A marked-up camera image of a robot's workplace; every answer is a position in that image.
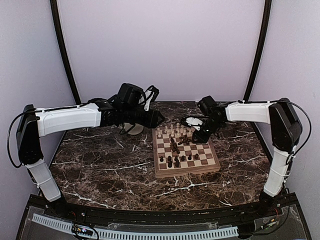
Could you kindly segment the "dark tall piece front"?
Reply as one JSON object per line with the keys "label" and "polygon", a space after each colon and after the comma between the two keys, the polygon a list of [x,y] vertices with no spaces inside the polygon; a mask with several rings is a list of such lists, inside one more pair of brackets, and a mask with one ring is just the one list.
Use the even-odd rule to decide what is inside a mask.
{"label": "dark tall piece front", "polygon": [[171,168],[172,166],[173,166],[172,157],[168,156],[168,158],[167,158],[167,167]]}

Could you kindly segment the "dark tall piece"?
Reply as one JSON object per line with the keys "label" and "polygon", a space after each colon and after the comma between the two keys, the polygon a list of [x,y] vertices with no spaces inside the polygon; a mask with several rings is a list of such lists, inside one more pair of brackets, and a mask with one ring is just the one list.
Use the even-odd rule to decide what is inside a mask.
{"label": "dark tall piece", "polygon": [[179,156],[178,156],[178,155],[176,155],[176,156],[174,157],[174,166],[175,166],[176,168],[179,168],[179,167],[180,167],[180,160],[179,160]]}
{"label": "dark tall piece", "polygon": [[168,158],[167,158],[167,167],[171,168],[172,166],[173,166],[172,157],[168,156]]}

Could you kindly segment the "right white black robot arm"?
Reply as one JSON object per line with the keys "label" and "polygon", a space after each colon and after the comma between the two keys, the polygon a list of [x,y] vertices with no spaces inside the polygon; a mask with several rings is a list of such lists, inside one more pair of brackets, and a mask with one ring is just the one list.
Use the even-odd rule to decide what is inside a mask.
{"label": "right white black robot arm", "polygon": [[297,104],[287,98],[272,101],[235,101],[218,105],[211,96],[198,102],[202,116],[188,116],[183,125],[192,127],[193,143],[207,143],[227,122],[254,122],[270,125],[273,157],[263,193],[277,196],[290,175],[299,146],[302,123],[295,111]]}

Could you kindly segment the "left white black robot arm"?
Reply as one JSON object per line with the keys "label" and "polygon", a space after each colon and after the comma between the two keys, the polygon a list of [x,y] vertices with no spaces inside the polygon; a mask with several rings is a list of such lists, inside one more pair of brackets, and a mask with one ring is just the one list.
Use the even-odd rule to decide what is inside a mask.
{"label": "left white black robot arm", "polygon": [[155,129],[164,122],[165,117],[160,111],[147,109],[139,103],[115,104],[103,98],[93,98],[80,105],[57,108],[34,108],[29,104],[15,120],[19,120],[16,142],[20,165],[27,168],[45,199],[52,202],[51,210],[58,217],[67,218],[71,208],[61,199],[63,195],[44,161],[40,138],[73,129],[125,123]]}

